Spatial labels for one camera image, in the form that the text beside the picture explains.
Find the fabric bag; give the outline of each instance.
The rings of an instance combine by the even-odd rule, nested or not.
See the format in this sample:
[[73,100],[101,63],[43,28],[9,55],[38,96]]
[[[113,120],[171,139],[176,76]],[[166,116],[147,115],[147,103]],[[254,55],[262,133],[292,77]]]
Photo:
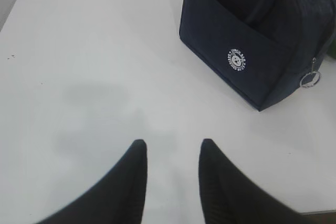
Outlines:
[[313,78],[335,36],[336,0],[184,0],[180,38],[259,111]]

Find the metal ring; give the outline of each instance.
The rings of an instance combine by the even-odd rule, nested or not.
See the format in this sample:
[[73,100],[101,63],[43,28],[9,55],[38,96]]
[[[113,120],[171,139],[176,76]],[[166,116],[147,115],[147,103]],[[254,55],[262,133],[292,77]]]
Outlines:
[[[319,77],[319,78],[317,79],[316,82],[314,82],[314,83],[306,83],[306,84],[302,84],[303,81],[305,80],[305,78],[307,78],[308,76],[312,76],[313,74],[317,74],[318,77]],[[312,88],[312,87],[314,87],[317,83],[320,82],[321,78],[322,78],[322,74],[321,74],[319,71],[313,71],[313,72],[311,72],[311,73],[307,73],[304,77],[302,77],[302,79],[301,79],[301,81],[300,81],[300,87],[305,88],[305,89]]]

